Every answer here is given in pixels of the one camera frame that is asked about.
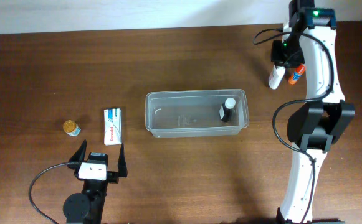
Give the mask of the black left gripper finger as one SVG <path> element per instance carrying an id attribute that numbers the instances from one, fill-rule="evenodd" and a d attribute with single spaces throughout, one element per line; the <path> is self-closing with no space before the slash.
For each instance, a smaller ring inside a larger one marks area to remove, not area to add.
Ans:
<path id="1" fill-rule="evenodd" d="M 81 146 L 77 149 L 74 155 L 69 159 L 69 162 L 83 162 L 87 149 L 87 140 L 84 139 Z"/>
<path id="2" fill-rule="evenodd" d="M 121 144 L 119 158 L 118 158 L 118 176 L 119 177 L 128 176 L 128 169 L 125 160 L 125 147 L 123 143 Z"/>

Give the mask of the orange tube white cap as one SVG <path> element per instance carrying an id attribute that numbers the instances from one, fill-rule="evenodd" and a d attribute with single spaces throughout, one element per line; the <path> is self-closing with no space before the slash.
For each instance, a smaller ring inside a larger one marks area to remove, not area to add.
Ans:
<path id="1" fill-rule="evenodd" d="M 306 70 L 305 64 L 300 64 L 295 69 L 293 74 L 289 77 L 288 83 L 291 84 L 291 85 L 296 84 L 296 82 L 300 79 L 300 77 L 305 73 L 305 70 Z"/>

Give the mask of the white lotion bottle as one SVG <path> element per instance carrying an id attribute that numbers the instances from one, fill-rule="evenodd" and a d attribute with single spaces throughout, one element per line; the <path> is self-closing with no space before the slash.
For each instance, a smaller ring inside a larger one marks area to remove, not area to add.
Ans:
<path id="1" fill-rule="evenodd" d="M 268 80 L 269 87 L 271 89 L 276 90 L 279 87 L 280 82 L 282 81 L 285 75 L 285 72 L 286 72 L 285 67 L 274 65 Z"/>

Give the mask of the dark syrup bottle white cap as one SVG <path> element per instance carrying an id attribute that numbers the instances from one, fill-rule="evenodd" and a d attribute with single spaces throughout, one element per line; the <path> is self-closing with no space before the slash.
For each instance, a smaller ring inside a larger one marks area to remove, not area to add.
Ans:
<path id="1" fill-rule="evenodd" d="M 227 98 L 225 102 L 223 102 L 219 109 L 219 117 L 222 122 L 228 122 L 230 120 L 235 105 L 236 100 L 234 98 Z"/>

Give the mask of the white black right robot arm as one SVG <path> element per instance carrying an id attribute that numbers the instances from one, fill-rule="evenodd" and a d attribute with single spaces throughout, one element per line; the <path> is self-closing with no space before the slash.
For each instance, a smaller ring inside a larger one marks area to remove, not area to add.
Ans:
<path id="1" fill-rule="evenodd" d="M 312 223 L 312 202 L 320 168 L 355 116 L 346 103 L 336 71 L 336 16 L 333 9 L 317 8 L 313 1 L 293 0 L 282 40 L 272 44 L 272 77 L 283 69 L 305 65 L 306 97 L 279 106 L 300 103 L 287 123 L 282 144 L 291 149 L 292 168 L 287 192 L 277 210 L 277 223 Z"/>

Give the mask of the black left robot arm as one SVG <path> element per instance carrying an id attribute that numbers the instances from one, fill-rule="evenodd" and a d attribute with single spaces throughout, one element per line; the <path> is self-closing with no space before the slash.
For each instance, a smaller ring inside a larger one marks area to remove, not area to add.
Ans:
<path id="1" fill-rule="evenodd" d="M 63 213 L 67 223 L 100 223 L 108 184 L 117 184 L 119 179 L 128 176 L 123 144 L 120 146 L 117 171 L 107 170 L 108 155 L 105 153 L 91 152 L 85 158 L 86 148 L 87 141 L 83 141 L 67 165 L 83 182 L 82 191 L 70 195 L 64 202 Z"/>

